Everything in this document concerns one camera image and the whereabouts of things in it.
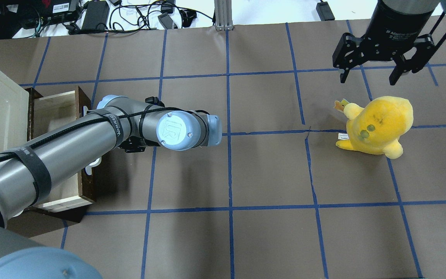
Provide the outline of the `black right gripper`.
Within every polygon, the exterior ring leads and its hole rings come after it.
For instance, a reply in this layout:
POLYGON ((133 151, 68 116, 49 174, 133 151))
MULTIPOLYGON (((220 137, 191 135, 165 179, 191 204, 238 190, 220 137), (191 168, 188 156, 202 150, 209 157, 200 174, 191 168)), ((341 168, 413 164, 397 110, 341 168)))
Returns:
POLYGON ((375 8, 365 34, 343 33, 333 51, 332 64, 339 69, 340 83, 346 82, 352 68, 368 61, 395 63, 389 76, 391 86, 403 74, 420 71, 435 54, 432 35, 420 34, 433 11, 375 8))

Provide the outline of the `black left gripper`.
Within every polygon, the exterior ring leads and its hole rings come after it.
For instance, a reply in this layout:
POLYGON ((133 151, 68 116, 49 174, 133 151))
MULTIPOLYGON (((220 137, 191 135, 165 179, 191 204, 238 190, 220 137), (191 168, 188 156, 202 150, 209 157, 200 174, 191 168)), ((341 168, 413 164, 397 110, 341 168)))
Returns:
POLYGON ((145 138, 131 136, 124 142, 122 142, 118 148, 124 150, 126 153, 142 153, 147 147, 158 147, 158 142, 150 141, 145 138))

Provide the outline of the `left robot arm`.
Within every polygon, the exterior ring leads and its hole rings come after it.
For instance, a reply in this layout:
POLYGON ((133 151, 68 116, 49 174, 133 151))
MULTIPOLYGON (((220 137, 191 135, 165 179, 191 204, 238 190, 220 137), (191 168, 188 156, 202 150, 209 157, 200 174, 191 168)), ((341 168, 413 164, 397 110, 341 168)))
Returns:
POLYGON ((219 145, 220 117, 108 95, 78 120, 0 153, 0 279, 100 279, 75 254, 7 230, 8 221, 47 198, 52 189, 115 148, 184 151, 219 145))

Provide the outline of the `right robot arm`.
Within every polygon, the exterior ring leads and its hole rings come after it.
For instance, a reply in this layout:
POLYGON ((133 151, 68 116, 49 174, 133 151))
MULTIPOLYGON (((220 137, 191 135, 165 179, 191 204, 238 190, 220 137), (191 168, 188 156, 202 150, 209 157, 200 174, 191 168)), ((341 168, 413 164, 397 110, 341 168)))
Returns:
POLYGON ((416 74, 429 62, 446 40, 435 43, 432 33, 421 34, 430 16, 441 4, 446 16, 446 0, 379 0, 362 37, 344 33, 332 55, 333 67, 345 83, 349 71, 368 61, 395 63, 389 84, 395 85, 407 72, 416 74))

